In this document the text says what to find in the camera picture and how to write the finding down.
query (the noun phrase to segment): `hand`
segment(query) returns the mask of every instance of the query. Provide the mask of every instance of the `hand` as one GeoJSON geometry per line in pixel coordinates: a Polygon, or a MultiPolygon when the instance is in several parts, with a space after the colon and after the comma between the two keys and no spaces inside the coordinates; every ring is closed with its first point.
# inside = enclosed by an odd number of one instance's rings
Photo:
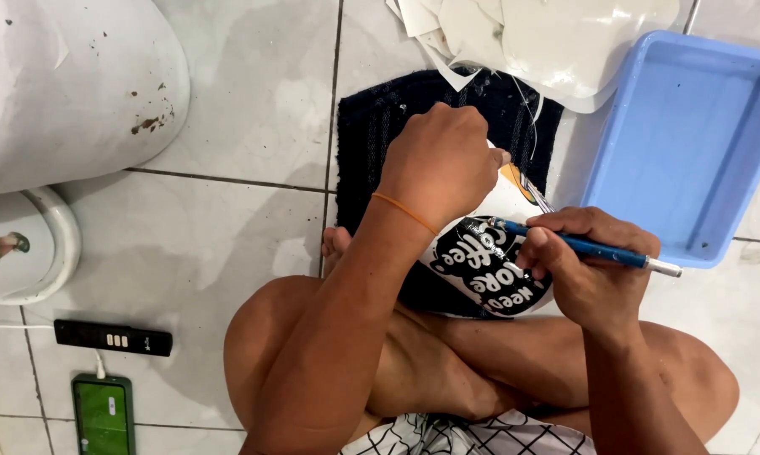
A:
{"type": "Polygon", "coordinates": [[[658,257],[658,237],[596,207],[566,207],[527,220],[531,227],[515,264],[540,279],[550,271],[557,306],[568,319],[608,339],[635,328],[649,271],[597,257],[579,259],[554,232],[580,234],[592,241],[658,257]]]}
{"type": "Polygon", "coordinates": [[[436,103],[391,142],[377,191],[441,230],[481,204],[509,160],[488,148],[487,122],[476,108],[436,103]]]}

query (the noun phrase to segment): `smartphone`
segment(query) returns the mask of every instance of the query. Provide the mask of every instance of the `smartphone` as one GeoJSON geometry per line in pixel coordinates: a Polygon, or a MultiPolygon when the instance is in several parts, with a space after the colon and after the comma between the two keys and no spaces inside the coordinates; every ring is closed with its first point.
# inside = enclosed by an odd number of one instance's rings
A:
{"type": "Polygon", "coordinates": [[[129,379],[83,373],[71,393],[80,455],[136,455],[129,379]]]}

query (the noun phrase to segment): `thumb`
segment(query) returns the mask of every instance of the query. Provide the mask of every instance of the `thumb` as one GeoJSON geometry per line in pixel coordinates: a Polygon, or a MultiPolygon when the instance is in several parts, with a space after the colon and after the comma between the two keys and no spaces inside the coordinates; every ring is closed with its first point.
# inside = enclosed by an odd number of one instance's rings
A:
{"type": "Polygon", "coordinates": [[[590,273],[588,267],[580,262],[577,253],[545,227],[529,229],[519,255],[526,256],[528,262],[542,265],[554,275],[555,280],[567,285],[585,281],[590,273]]]}
{"type": "Polygon", "coordinates": [[[512,160],[512,155],[502,148],[491,148],[489,149],[489,153],[492,161],[495,163],[496,171],[512,160]]]}

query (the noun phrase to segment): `shorts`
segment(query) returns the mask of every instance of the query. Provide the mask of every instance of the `shorts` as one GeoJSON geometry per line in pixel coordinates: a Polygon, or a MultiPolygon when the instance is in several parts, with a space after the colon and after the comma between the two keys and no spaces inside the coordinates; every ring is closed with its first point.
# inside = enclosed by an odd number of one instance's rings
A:
{"type": "Polygon", "coordinates": [[[405,414],[349,443],[340,455],[593,455],[594,441],[577,430],[510,410],[472,423],[444,414],[405,414]]]}

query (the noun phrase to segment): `orange rubber band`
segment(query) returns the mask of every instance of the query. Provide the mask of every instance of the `orange rubber band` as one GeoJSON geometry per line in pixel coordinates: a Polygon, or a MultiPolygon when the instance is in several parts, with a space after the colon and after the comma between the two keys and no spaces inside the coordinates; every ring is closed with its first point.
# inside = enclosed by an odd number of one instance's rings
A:
{"type": "Polygon", "coordinates": [[[439,235],[439,231],[437,231],[434,226],[431,225],[430,222],[425,221],[422,219],[419,215],[415,214],[414,212],[408,210],[406,206],[404,206],[399,201],[396,201],[395,199],[389,198],[385,194],[381,193],[372,193],[372,196],[377,196],[380,199],[385,199],[388,202],[391,202],[392,204],[396,205],[397,208],[401,211],[404,211],[405,213],[411,215],[411,218],[414,218],[416,221],[419,221],[421,225],[425,226],[431,233],[434,233],[435,236],[439,235]]]}

